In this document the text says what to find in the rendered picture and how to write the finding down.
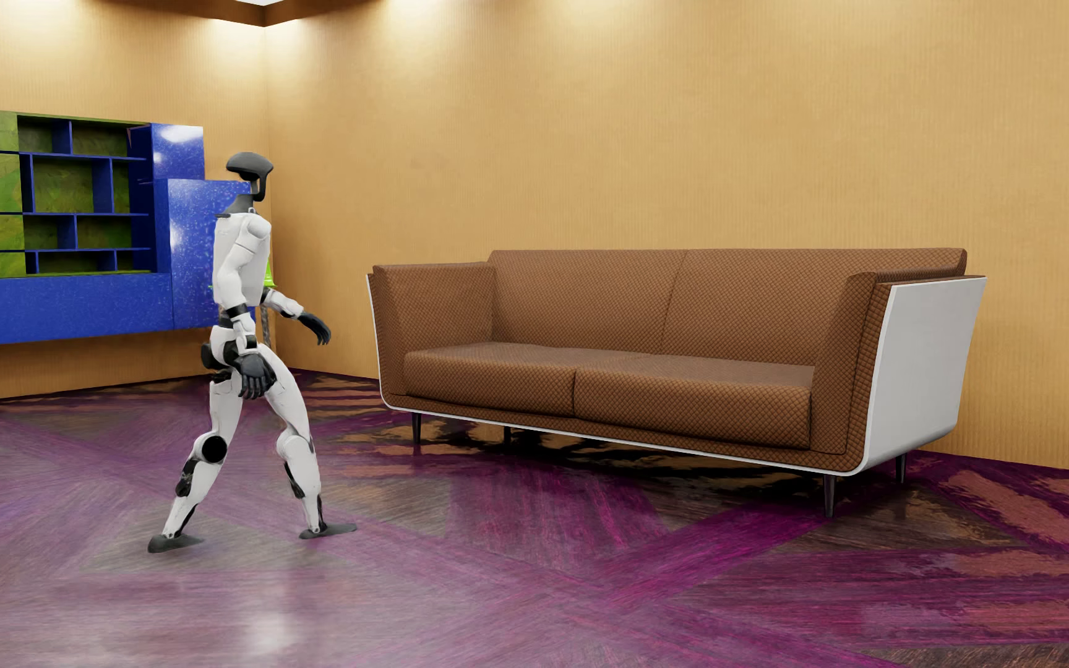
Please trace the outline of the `narrow brown sofa seat cushion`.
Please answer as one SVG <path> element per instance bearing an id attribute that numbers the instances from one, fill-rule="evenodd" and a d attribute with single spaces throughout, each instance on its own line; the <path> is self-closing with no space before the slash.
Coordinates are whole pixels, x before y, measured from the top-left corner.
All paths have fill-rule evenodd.
<path id="1" fill-rule="evenodd" d="M 626 353 L 513 342 L 468 343 L 408 353 L 404 380 L 408 397 L 570 418 L 576 370 L 622 357 Z"/>

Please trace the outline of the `wide brown sofa seat cushion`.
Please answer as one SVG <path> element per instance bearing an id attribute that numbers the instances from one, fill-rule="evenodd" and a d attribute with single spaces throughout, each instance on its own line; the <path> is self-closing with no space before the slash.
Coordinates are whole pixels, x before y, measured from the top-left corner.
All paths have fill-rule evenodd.
<path id="1" fill-rule="evenodd" d="M 812 374 L 810 366 L 628 357 L 577 369 L 573 410 L 619 428 L 808 449 Z"/>

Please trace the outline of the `brown quilted fabric sofa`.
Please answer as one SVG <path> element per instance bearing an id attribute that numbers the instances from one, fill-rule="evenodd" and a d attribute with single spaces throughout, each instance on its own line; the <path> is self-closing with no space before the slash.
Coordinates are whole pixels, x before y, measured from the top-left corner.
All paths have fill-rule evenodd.
<path id="1" fill-rule="evenodd" d="M 495 250 L 366 281 L 390 408 L 846 478 L 958 423 L 986 285 L 966 267 L 962 249 Z M 810 446 L 408 397 L 408 353 L 480 342 L 810 366 Z"/>

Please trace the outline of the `white robot right leg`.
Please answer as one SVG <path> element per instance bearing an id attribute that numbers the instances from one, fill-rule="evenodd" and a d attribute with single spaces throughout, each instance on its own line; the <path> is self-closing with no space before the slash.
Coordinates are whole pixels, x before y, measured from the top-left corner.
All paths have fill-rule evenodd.
<path id="1" fill-rule="evenodd" d="M 162 532 L 148 542 L 150 553 L 179 549 L 200 542 L 197 537 L 183 535 L 183 529 L 220 473 L 228 446 L 233 441 L 239 424 L 244 402 L 241 398 L 241 377 L 231 367 L 214 357 L 208 343 L 202 345 L 200 357 L 203 366 L 214 372 L 210 380 L 212 429 L 193 442 L 192 452 L 174 490 L 176 499 Z"/>

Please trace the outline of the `white robot leg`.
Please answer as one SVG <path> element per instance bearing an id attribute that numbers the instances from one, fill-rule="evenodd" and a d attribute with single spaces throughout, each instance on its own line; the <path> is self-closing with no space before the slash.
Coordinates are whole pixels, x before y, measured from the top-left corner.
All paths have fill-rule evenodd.
<path id="1" fill-rule="evenodd" d="M 202 345 L 200 357 L 203 366 L 214 372 L 210 380 L 212 429 L 193 442 L 192 452 L 174 490 L 176 499 L 162 532 L 148 542 L 150 553 L 179 549 L 200 542 L 197 537 L 183 535 L 183 529 L 220 473 L 228 446 L 233 441 L 239 424 L 244 402 L 241 398 L 241 377 L 231 367 L 214 357 L 208 343 Z"/>
<path id="2" fill-rule="evenodd" d="M 275 451 L 285 461 L 294 495 L 301 499 L 307 528 L 301 539 L 317 539 L 323 535 L 347 534 L 356 530 L 352 523 L 329 525 L 323 521 L 319 492 L 322 488 L 315 445 L 312 442 L 306 405 L 296 379 L 270 347 L 259 343 L 258 353 L 275 372 L 275 384 L 266 391 L 266 401 L 273 411 L 285 423 L 280 433 Z"/>

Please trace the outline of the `white robot left leg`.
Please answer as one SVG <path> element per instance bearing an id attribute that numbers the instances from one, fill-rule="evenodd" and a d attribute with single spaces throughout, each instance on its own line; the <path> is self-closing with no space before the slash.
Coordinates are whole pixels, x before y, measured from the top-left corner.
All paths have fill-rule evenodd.
<path id="1" fill-rule="evenodd" d="M 352 523 L 329 525 L 323 521 L 319 492 L 322 488 L 315 445 L 312 442 L 306 405 L 296 379 L 270 347 L 259 343 L 258 353 L 275 372 L 275 384 L 266 391 L 266 401 L 273 411 L 285 423 L 280 433 L 275 451 L 285 461 L 294 495 L 301 499 L 307 528 L 301 539 L 317 539 L 323 535 L 347 534 L 356 530 Z"/>

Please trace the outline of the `black robot head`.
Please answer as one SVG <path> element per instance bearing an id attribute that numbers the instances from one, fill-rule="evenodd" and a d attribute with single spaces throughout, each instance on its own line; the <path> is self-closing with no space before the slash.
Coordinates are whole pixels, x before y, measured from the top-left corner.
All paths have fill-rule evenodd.
<path id="1" fill-rule="evenodd" d="M 227 171 L 252 183 L 251 196 L 254 202 L 264 201 L 267 177 L 272 174 L 273 169 L 275 167 L 272 160 L 251 151 L 235 153 L 226 164 Z"/>

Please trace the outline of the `blue wall cabinet unit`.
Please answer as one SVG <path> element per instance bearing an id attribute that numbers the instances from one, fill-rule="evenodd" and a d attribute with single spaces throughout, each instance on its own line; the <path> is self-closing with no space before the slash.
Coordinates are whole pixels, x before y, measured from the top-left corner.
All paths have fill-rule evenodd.
<path id="1" fill-rule="evenodd" d="M 0 278 L 0 345 L 213 326 L 215 214 L 200 126 L 17 113 L 25 276 Z"/>

